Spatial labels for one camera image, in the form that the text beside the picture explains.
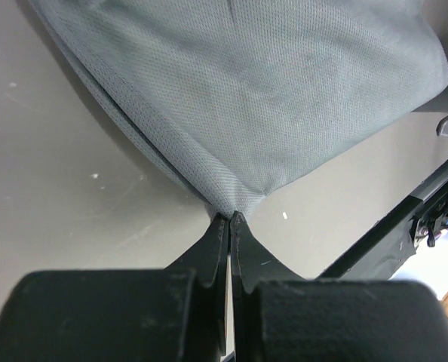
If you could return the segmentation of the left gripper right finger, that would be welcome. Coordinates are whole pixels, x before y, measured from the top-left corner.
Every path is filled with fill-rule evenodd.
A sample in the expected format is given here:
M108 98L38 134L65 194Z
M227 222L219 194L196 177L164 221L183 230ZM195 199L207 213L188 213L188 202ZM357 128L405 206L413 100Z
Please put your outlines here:
M448 318L415 281L306 280L230 222L236 361L448 361Z

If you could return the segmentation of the grey t shirt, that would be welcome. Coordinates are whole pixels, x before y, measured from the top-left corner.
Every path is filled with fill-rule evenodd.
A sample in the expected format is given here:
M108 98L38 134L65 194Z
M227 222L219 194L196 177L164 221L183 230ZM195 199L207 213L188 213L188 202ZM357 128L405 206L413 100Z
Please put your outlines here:
M267 195L435 98L420 1L33 1L126 137L216 212Z

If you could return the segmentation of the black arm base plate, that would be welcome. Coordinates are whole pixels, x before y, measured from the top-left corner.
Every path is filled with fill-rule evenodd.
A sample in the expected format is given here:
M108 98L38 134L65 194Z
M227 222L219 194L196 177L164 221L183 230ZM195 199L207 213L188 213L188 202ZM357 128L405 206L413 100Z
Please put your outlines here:
M447 223L448 159L319 277L388 279L419 246L434 247Z

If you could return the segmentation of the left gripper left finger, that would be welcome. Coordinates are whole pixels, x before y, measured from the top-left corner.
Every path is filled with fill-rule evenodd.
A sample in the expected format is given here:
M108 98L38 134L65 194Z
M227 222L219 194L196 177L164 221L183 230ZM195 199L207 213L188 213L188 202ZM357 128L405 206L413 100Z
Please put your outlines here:
M218 361L229 221L163 269L34 271L0 312L0 361Z

